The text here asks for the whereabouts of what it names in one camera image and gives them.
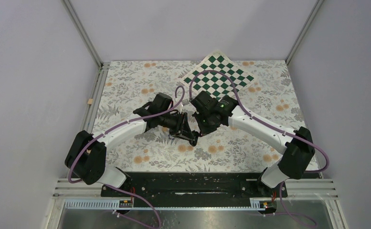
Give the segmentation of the black earbud charging case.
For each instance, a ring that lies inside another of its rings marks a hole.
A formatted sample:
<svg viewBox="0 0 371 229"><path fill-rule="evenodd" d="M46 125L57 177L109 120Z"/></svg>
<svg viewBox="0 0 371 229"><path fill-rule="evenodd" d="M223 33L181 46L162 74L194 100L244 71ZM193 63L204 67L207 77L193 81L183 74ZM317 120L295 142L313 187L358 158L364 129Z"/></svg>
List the black earbud charging case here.
<svg viewBox="0 0 371 229"><path fill-rule="evenodd" d="M201 134L199 132L197 132L197 131L193 131L192 132L192 135L193 135L193 139L190 141L190 144L192 146L196 146L197 143L198 143L199 137L201 137Z"/></svg>

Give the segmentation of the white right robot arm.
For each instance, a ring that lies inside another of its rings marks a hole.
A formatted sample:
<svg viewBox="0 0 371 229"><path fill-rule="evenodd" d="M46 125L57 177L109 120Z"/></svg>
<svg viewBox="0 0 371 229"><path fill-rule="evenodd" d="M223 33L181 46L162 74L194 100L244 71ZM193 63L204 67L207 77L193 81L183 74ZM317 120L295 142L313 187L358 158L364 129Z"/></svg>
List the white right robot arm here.
<svg viewBox="0 0 371 229"><path fill-rule="evenodd" d="M282 154L280 160L260 175L256 189L261 196L271 195L282 181L303 177L315 153L307 128L294 130L255 116L227 95L217 100L207 92L201 92L191 99L191 104L196 109L193 117L201 135L208 135L221 125L233 127L257 137Z"/></svg>

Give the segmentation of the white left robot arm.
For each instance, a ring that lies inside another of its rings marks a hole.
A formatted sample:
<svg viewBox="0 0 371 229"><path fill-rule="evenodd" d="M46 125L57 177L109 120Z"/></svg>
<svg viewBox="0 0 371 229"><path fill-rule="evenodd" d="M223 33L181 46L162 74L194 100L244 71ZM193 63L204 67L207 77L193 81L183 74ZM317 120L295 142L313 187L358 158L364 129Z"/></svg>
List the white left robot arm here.
<svg viewBox="0 0 371 229"><path fill-rule="evenodd" d="M136 109L128 121L99 134L79 132L64 162L69 174L75 174L87 185L110 185L119 196L127 195L131 184L121 169L106 164L107 150L157 126L167 128L171 137L187 140L191 146L197 144L200 136L191 130L187 113L175 109L170 96L159 93L153 101Z"/></svg>

